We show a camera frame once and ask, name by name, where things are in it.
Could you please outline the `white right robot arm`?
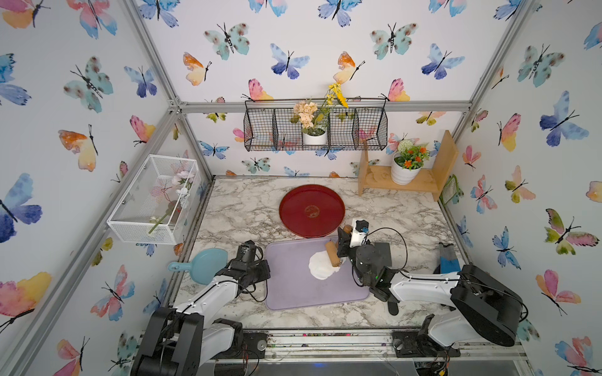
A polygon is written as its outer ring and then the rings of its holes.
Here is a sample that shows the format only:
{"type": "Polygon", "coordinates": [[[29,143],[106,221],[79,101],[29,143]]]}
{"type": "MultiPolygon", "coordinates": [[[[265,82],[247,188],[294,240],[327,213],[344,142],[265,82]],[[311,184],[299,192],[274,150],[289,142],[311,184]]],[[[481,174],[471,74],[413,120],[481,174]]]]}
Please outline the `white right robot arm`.
{"type": "Polygon", "coordinates": [[[411,274],[392,269],[383,261],[385,243],[371,243],[368,232],[338,228],[337,255],[351,262],[352,277],[366,287],[390,314],[402,302],[431,302],[447,306],[445,315],[425,318],[412,344],[433,357],[454,344],[484,339],[494,345],[515,344],[520,322],[527,313],[519,295],[475,265],[447,274],[411,274]]]}

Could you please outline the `lavender silicone mat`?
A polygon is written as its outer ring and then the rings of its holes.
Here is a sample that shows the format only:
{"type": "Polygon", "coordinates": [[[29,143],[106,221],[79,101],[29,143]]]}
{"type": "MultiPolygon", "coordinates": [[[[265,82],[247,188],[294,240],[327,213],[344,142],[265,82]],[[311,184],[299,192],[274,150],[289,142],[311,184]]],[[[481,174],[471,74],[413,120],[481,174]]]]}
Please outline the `lavender silicone mat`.
{"type": "Polygon", "coordinates": [[[343,261],[340,270],[327,280],[314,278],[309,259],[316,252],[326,251],[325,245],[335,237],[280,241],[268,244],[265,258],[271,278],[267,281],[266,306],[270,310],[291,310],[311,306],[355,302],[368,298],[367,288],[356,285],[351,263],[343,261]]]}

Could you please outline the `white dough piece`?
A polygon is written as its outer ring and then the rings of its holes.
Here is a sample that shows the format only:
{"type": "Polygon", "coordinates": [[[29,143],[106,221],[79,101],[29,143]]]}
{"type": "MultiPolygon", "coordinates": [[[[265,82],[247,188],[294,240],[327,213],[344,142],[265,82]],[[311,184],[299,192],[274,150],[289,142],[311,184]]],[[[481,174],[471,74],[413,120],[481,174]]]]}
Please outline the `white dough piece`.
{"type": "Polygon", "coordinates": [[[340,270],[339,266],[333,266],[328,252],[316,252],[310,257],[309,270],[311,275],[318,280],[327,280],[340,270]]]}

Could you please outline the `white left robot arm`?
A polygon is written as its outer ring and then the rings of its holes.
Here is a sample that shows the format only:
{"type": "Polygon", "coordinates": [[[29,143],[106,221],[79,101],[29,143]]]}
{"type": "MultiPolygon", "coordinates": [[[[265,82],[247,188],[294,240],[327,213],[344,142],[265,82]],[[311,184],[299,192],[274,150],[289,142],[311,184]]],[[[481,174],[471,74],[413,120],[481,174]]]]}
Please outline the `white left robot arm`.
{"type": "Polygon", "coordinates": [[[189,302],[152,314],[131,368],[131,375],[196,375],[214,358],[263,359],[265,352],[245,340],[242,323],[216,315],[250,288],[271,277],[263,249],[253,241],[238,246],[236,257],[217,271],[189,302]]]}

